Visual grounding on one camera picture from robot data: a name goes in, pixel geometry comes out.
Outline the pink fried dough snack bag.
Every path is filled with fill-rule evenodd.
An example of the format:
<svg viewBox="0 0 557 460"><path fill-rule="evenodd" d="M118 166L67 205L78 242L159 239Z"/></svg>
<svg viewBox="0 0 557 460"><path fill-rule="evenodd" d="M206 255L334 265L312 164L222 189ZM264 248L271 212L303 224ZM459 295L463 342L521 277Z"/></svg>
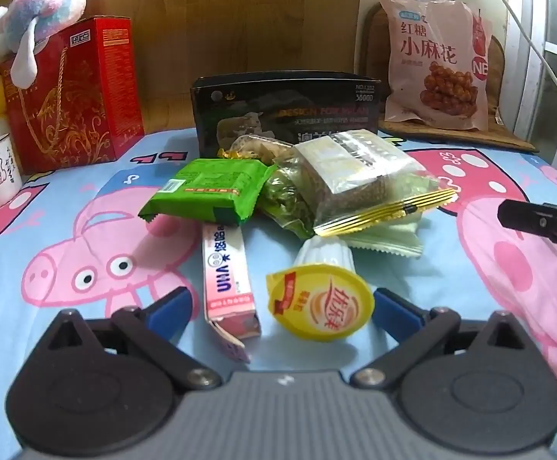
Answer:
<svg viewBox="0 0 557 460"><path fill-rule="evenodd" d="M490 21L460 1L379 1L390 35L385 120L487 130Z"/></svg>

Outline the yellow lid milk tea cup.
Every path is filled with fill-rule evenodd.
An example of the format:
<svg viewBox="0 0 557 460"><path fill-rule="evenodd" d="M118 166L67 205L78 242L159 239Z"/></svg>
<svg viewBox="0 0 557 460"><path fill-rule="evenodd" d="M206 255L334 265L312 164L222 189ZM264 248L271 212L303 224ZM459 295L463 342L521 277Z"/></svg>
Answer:
<svg viewBox="0 0 557 460"><path fill-rule="evenodd" d="M268 309L286 330L317 342L349 337L372 317L375 301L338 237L315 236L291 267L266 276Z"/></svg>

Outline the pastel plush toy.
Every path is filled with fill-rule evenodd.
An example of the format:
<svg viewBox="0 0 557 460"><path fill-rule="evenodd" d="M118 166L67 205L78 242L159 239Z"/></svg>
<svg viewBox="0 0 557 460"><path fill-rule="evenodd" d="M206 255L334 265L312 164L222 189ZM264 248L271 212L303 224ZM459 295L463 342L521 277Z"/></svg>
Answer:
<svg viewBox="0 0 557 460"><path fill-rule="evenodd" d="M15 54L10 78L18 88L32 85L38 74L35 53L51 36L76 23L86 0L13 0L0 6L0 59Z"/></svg>

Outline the pale green snack packet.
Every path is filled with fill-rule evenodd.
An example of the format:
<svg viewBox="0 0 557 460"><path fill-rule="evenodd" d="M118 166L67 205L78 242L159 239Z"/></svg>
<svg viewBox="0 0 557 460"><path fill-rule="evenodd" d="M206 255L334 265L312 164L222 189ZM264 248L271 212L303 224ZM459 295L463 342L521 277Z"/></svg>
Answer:
<svg viewBox="0 0 557 460"><path fill-rule="evenodd" d="M393 221L385 221L366 230L342 235L341 239L351 248L399 255L403 258L420 258L423 245L417 235L420 213Z"/></svg>

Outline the clear gold-edged cracker pack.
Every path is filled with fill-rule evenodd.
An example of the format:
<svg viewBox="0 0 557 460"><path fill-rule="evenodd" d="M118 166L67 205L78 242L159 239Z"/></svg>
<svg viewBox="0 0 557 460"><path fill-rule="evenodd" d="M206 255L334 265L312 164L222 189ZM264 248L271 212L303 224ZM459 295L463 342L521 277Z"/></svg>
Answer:
<svg viewBox="0 0 557 460"><path fill-rule="evenodd" d="M433 210L456 194L422 163L367 130L300 142L280 165L313 212L320 237Z"/></svg>

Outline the cartoon pig blue bedsheet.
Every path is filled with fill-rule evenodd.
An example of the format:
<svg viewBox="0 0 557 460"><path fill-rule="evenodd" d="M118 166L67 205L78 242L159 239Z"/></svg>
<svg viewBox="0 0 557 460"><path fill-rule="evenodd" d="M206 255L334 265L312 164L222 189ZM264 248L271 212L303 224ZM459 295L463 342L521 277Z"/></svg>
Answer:
<svg viewBox="0 0 557 460"><path fill-rule="evenodd" d="M359 249L356 271L424 309L445 305L467 319L514 312L557 373L557 245L497 218L508 198L557 205L557 170L499 149L410 140L400 148L453 187L456 202L423 216L417 259ZM105 318L176 287L204 290L198 226L138 215L196 155L194 131L153 134L113 163L38 174L0 208L0 459L19 448L6 393L57 312Z"/></svg>

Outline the green wafer snack pack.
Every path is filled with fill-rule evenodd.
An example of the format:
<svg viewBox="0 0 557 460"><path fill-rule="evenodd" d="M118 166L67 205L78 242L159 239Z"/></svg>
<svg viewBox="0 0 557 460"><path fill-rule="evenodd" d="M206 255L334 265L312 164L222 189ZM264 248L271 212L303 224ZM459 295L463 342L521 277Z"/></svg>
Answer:
<svg viewBox="0 0 557 460"><path fill-rule="evenodd" d="M197 158L171 177L138 216L147 222L167 215L240 225L254 214L262 188L276 169L255 159Z"/></svg>

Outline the black open snack box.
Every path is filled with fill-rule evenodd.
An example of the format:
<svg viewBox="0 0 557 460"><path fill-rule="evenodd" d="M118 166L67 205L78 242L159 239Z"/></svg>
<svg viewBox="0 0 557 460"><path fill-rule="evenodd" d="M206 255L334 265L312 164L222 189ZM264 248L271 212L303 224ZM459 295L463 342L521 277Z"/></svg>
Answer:
<svg viewBox="0 0 557 460"><path fill-rule="evenodd" d="M375 132L381 82L353 73L270 71L201 77L190 90L198 151L212 158L242 135L297 145L343 131Z"/></svg>

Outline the red gift box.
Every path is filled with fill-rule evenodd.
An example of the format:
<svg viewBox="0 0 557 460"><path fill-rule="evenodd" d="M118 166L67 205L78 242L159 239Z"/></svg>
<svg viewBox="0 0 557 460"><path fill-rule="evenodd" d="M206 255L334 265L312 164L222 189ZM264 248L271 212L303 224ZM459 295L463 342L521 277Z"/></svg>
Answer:
<svg viewBox="0 0 557 460"><path fill-rule="evenodd" d="M51 36L27 89L0 64L10 134L23 173L118 160L144 135L131 20L87 18Z"/></svg>

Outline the pink UHA candy box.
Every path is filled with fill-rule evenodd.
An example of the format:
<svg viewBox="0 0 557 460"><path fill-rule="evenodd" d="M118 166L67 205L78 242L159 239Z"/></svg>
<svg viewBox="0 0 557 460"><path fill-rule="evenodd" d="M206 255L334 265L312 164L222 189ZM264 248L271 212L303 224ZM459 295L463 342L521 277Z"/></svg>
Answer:
<svg viewBox="0 0 557 460"><path fill-rule="evenodd" d="M205 222L202 236L205 320L230 359L250 363L244 341L258 337L261 326L242 232Z"/></svg>

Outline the green peas clear bag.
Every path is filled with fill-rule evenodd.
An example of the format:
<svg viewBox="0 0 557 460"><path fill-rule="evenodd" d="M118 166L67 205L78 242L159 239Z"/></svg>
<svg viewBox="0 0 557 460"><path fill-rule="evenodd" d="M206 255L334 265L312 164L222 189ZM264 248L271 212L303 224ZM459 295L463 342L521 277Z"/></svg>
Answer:
<svg viewBox="0 0 557 460"><path fill-rule="evenodd" d="M298 176L296 152L288 149L274 160L274 171L265 182L256 208L283 230L306 240L314 236L314 213L292 177Z"/></svg>

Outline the gold peanut snack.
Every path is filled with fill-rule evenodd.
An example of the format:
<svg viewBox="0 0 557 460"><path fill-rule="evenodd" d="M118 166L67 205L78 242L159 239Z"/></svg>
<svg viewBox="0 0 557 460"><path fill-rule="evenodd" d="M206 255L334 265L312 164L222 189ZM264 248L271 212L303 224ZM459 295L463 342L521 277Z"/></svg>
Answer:
<svg viewBox="0 0 557 460"><path fill-rule="evenodd" d="M277 157L289 151L292 145L274 138L245 134L239 136L228 149L221 148L218 158L259 160L265 165L272 165Z"/></svg>

